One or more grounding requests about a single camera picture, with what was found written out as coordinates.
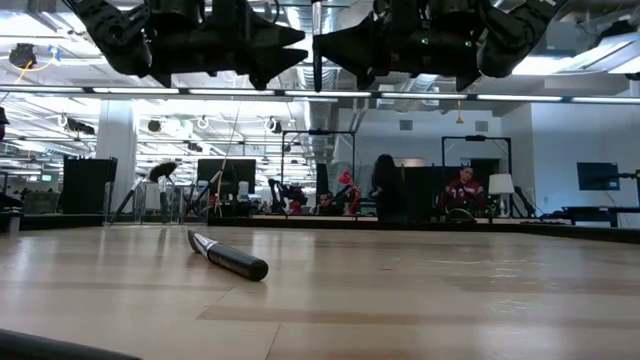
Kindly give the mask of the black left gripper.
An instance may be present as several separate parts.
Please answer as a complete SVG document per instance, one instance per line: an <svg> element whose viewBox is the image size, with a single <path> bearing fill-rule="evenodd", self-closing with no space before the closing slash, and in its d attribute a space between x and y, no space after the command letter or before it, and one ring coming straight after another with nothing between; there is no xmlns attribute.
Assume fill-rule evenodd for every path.
<svg viewBox="0 0 640 360"><path fill-rule="evenodd" d="M149 75L165 87L178 73L277 76L308 56L306 50L283 48L302 41L304 31L265 20L247 0L212 0L211 13L205 0L147 0L147 5Z"/></svg>

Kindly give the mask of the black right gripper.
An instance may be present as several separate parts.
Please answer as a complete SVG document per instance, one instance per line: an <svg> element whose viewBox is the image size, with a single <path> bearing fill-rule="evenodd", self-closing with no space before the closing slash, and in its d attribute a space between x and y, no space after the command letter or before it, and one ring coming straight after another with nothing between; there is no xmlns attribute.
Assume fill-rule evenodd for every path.
<svg viewBox="0 0 640 360"><path fill-rule="evenodd" d="M458 92L480 77L478 0L374 0L357 25L316 35L313 50L349 71L452 77ZM365 49L338 49L360 45Z"/></svg>

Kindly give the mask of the fan makeup brush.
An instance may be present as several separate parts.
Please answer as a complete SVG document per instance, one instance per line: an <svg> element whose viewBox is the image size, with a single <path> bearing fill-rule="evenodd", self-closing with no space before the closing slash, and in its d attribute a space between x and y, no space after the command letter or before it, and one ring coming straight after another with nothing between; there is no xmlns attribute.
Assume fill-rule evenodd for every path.
<svg viewBox="0 0 640 360"><path fill-rule="evenodd" d="M148 179L150 182L156 183L159 188L160 201L160 219L163 224L168 222L168 200L167 200L167 182L171 182L171 175L178 167L176 162L164 162L153 167Z"/></svg>

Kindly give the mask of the slim brush with silver ferrule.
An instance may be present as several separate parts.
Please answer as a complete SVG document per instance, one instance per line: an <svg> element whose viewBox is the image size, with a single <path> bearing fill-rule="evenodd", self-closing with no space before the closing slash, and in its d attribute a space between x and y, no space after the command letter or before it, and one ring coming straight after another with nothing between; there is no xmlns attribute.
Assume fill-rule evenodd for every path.
<svg viewBox="0 0 640 360"><path fill-rule="evenodd" d="M183 200L185 202L185 208L183 211L183 221L186 221L187 217L191 212L193 212L196 217L200 217L200 211L198 209L198 206L203 200L207 200L209 198L210 190L214 185L215 181L220 177L221 174L222 174L222 171L218 170L216 174L201 189L196 199L193 199L193 194L194 194L194 191L197 189L197 183L194 183L190 186L189 194L183 197Z"/></svg>

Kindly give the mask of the thin black makeup brush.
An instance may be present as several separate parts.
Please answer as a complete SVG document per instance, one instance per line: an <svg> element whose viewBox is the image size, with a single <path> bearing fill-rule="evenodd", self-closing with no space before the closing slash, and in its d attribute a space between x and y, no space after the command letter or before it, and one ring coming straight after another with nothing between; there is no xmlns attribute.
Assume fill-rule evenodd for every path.
<svg viewBox="0 0 640 360"><path fill-rule="evenodd" d="M136 190L139 188L139 186L144 182L145 178L144 177L139 177L138 179L136 179L133 183L133 185L131 186L131 188L129 189L128 193L126 194L126 196L124 197L124 199L121 201L121 203L119 204L118 208L116 209L116 211L114 212L114 214L112 215L111 219L110 219L110 223L113 224L116 222L116 220L119 218L119 216L122 214L123 210L125 209L125 207L127 206L127 204L130 202L130 200L133 198L133 196L136 193Z"/></svg>

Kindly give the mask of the thick-handled black makeup brush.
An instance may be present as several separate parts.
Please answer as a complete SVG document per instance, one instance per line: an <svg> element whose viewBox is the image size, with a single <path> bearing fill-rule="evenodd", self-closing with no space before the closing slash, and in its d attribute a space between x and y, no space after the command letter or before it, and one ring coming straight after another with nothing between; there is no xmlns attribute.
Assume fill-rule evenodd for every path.
<svg viewBox="0 0 640 360"><path fill-rule="evenodd" d="M269 272L269 265L264 260L193 230L187 232L187 238L194 252L201 254L211 263L248 280L261 281Z"/></svg>

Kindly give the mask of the black desk monitor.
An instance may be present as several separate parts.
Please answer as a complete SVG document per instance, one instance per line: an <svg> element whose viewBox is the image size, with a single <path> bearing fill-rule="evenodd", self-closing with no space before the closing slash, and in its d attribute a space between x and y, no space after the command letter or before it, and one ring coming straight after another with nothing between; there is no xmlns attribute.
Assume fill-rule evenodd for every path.
<svg viewBox="0 0 640 360"><path fill-rule="evenodd" d="M248 183L248 193L255 192L256 165L254 159L199 159L197 162L197 180L209 181L219 170L222 175L211 185L210 194L219 194L228 199L230 194L239 194L239 183Z"/></svg>

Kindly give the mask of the person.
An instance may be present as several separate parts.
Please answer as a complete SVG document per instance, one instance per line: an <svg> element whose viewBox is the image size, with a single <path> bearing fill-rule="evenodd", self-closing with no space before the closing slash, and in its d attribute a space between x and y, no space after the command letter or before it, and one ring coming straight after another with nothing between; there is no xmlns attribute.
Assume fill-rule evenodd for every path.
<svg viewBox="0 0 640 360"><path fill-rule="evenodd" d="M474 178L474 169L466 166L444 187L439 202L445 212L462 209L473 216L480 216L486 209L486 191Z"/></svg>
<svg viewBox="0 0 640 360"><path fill-rule="evenodd" d="M341 215L342 210L334 202L333 194L327 191L318 195L314 214L320 216L336 216Z"/></svg>
<svg viewBox="0 0 640 360"><path fill-rule="evenodd" d="M407 221L407 202L401 173L389 154L381 154L376 159L371 177L370 196L375 201L379 222Z"/></svg>

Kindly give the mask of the wide black partition panel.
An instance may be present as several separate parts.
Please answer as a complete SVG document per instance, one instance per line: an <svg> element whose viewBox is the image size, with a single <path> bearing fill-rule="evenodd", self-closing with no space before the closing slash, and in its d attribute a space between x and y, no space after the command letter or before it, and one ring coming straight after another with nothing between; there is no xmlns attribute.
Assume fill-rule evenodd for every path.
<svg viewBox="0 0 640 360"><path fill-rule="evenodd" d="M412 223L430 222L441 213L439 197L459 176L459 167L405 167L402 170L407 198L408 219Z"/></svg>

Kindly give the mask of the long ceiling light strip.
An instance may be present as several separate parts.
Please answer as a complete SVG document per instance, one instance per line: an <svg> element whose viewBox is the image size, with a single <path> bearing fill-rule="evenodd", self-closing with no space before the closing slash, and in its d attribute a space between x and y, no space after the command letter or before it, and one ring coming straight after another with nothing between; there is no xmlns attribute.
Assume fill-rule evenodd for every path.
<svg viewBox="0 0 640 360"><path fill-rule="evenodd" d="M384 91L252 90L235 88L155 88L155 87L75 87L0 85L0 92L69 96L116 96L129 98L229 97L229 98L302 98L302 99L374 99L433 100L473 102L530 102L602 105L640 105L640 97L548 96L504 94L410 93Z"/></svg>

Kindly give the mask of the large ceiling light panel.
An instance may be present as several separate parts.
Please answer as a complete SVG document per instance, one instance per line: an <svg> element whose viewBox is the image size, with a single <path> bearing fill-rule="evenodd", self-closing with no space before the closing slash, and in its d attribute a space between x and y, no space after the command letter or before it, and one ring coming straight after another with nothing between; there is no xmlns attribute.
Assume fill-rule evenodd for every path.
<svg viewBox="0 0 640 360"><path fill-rule="evenodd" d="M573 57L528 56L513 75L550 76L640 73L640 32L605 37L598 46Z"/></svg>

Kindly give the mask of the white shade table lamp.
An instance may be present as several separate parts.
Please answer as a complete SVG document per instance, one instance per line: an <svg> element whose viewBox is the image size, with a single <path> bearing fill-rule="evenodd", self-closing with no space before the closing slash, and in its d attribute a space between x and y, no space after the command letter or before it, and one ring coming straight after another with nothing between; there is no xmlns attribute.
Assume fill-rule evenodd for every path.
<svg viewBox="0 0 640 360"><path fill-rule="evenodd" d="M498 197L499 216L509 218L511 216L511 200L515 193L512 175L509 173L492 174L489 177L489 194Z"/></svg>

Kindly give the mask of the black ceiling device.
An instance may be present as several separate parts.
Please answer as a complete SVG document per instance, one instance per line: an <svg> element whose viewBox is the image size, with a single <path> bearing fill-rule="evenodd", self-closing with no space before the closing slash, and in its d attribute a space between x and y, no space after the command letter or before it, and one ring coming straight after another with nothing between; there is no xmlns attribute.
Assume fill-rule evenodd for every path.
<svg viewBox="0 0 640 360"><path fill-rule="evenodd" d="M11 65L20 69L30 69L37 64L34 45L31 43L17 43L9 54Z"/></svg>

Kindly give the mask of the black side table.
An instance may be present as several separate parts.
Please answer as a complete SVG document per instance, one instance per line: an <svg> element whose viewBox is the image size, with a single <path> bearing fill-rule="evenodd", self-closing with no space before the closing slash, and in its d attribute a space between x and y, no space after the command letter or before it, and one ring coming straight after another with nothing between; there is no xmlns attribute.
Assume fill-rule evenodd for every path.
<svg viewBox="0 0 640 360"><path fill-rule="evenodd" d="M640 207L625 206L567 206L540 216L541 219L564 219L572 225L578 222L603 222L612 228L619 227L621 214L640 214Z"/></svg>

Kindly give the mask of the corrugated silver duct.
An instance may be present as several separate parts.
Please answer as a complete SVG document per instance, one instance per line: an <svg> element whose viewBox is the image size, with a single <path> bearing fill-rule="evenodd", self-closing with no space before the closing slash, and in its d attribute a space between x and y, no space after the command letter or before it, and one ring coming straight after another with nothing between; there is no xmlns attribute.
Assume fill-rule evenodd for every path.
<svg viewBox="0 0 640 360"><path fill-rule="evenodd" d="M311 64L296 69L299 90L314 90L314 73ZM323 66L321 83L323 90L335 90L339 71ZM303 100L303 115L306 130L336 130L338 128L338 105L336 100L312 98ZM305 145L305 157L317 163L329 163L334 154L334 135L302 135Z"/></svg>

